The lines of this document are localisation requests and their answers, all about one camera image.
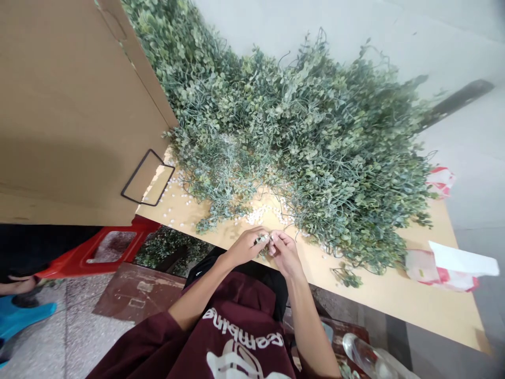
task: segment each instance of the finger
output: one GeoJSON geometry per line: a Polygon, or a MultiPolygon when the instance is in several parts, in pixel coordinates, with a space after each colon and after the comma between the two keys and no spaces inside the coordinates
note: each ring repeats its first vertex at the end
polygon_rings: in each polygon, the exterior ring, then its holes
{"type": "Polygon", "coordinates": [[[285,245],[295,244],[295,240],[293,240],[289,235],[287,235],[284,231],[274,230],[272,231],[272,238],[275,240],[276,237],[279,237],[285,245]]]}
{"type": "Polygon", "coordinates": [[[268,241],[263,241],[263,242],[258,242],[256,245],[251,247],[251,252],[254,253],[254,255],[258,255],[261,250],[267,245],[268,241]]]}
{"type": "Polygon", "coordinates": [[[264,230],[264,231],[266,231],[266,229],[265,229],[264,226],[255,226],[254,228],[249,229],[247,232],[257,232],[258,230],[264,230]]]}
{"type": "Polygon", "coordinates": [[[274,256],[275,255],[275,245],[274,245],[274,242],[273,241],[269,241],[268,242],[268,254],[270,254],[271,256],[274,256]]]}
{"type": "Polygon", "coordinates": [[[281,252],[281,254],[289,252],[289,249],[280,238],[274,237],[274,245],[281,252]]]}
{"type": "Polygon", "coordinates": [[[247,235],[247,243],[248,243],[249,245],[251,245],[251,246],[252,246],[252,245],[254,244],[254,242],[255,242],[258,238],[260,238],[260,237],[262,237],[262,236],[266,236],[266,235],[269,235],[269,233],[268,233],[268,231],[267,231],[265,228],[263,228],[262,226],[261,226],[261,227],[259,227],[259,228],[257,228],[257,230],[255,230],[255,231],[253,231],[253,230],[249,230],[249,233],[248,233],[248,235],[247,235]]]}

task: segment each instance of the maroon sweatshirt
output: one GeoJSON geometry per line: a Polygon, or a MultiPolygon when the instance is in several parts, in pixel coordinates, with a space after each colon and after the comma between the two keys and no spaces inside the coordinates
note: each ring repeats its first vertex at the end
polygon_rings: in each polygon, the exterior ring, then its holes
{"type": "Polygon", "coordinates": [[[192,331],[168,312],[126,332],[88,379],[300,377],[272,319],[275,294],[263,283],[232,272],[210,298],[192,331]]]}

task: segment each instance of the tiled floor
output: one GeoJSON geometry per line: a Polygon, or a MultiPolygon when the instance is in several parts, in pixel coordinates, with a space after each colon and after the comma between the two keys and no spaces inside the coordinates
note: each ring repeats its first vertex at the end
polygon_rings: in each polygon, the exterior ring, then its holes
{"type": "Polygon", "coordinates": [[[2,379],[83,379],[133,323],[92,314],[112,275],[67,279],[37,299],[56,313],[19,333],[2,379]]]}

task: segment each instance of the person's right hand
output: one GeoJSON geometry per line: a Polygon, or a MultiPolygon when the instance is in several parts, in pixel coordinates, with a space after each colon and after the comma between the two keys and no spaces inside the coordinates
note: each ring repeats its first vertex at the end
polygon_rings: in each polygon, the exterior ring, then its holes
{"type": "Polygon", "coordinates": [[[274,257],[275,264],[286,280],[305,279],[296,243],[290,236],[280,230],[270,233],[273,241],[268,245],[269,253],[274,257]]]}

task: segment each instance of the wooden table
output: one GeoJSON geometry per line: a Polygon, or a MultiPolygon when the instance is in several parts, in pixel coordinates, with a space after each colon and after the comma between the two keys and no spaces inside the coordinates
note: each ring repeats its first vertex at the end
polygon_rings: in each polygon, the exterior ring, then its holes
{"type": "MultiPolygon", "coordinates": [[[[171,169],[164,170],[161,167],[158,169],[147,196],[157,197],[170,172],[171,169]]],[[[193,199],[186,205],[190,199],[182,197],[183,194],[185,191],[182,187],[173,184],[171,188],[167,187],[163,202],[156,207],[140,206],[137,213],[225,249],[228,249],[244,230],[252,227],[242,218],[236,222],[226,221],[214,232],[199,235],[191,224],[196,224],[208,213],[209,204],[203,202],[198,205],[193,199]]],[[[272,195],[264,194],[261,201],[259,198],[258,194],[257,199],[253,201],[254,208],[262,205],[279,207],[279,203],[272,195]]],[[[444,202],[431,201],[430,207],[434,225],[431,230],[415,225],[399,231],[407,241],[407,248],[429,250],[429,240],[457,247],[444,202]]],[[[285,227],[271,211],[264,214],[263,220],[262,225],[266,229],[285,227]]],[[[286,233],[295,237],[297,230],[291,226],[286,229],[286,233]]],[[[338,284],[338,280],[330,270],[339,266],[339,259],[327,255],[318,245],[309,244],[308,240],[300,235],[297,237],[297,247],[305,275],[310,283],[463,345],[486,353],[491,352],[472,293],[450,292],[420,284],[409,279],[402,270],[396,269],[389,269],[383,276],[373,275],[366,270],[356,270],[361,276],[363,286],[358,289],[346,288],[338,284]]],[[[269,258],[265,261],[260,258],[257,261],[275,268],[275,264],[269,258]]]]}

